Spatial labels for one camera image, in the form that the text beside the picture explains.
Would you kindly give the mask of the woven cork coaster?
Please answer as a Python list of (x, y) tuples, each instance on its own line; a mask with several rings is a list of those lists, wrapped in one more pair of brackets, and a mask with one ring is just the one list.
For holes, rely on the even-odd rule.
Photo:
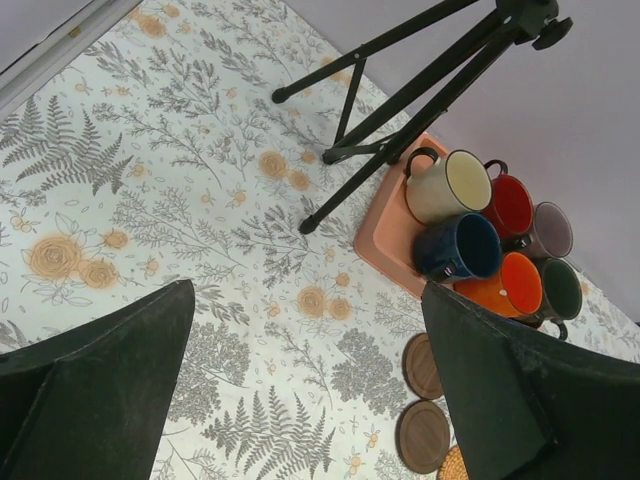
[(458, 445), (446, 454), (437, 473), (438, 480), (469, 480), (465, 462)]

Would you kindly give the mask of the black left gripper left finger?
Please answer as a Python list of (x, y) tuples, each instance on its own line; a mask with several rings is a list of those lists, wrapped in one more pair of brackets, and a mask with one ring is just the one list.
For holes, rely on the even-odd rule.
[(174, 281), (2, 354), (2, 478), (150, 478), (194, 310)]

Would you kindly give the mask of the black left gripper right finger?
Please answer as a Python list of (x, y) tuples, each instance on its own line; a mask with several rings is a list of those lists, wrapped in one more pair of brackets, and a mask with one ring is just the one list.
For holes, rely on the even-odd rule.
[(422, 311), (470, 478), (638, 478), (638, 365), (439, 284), (425, 286)]

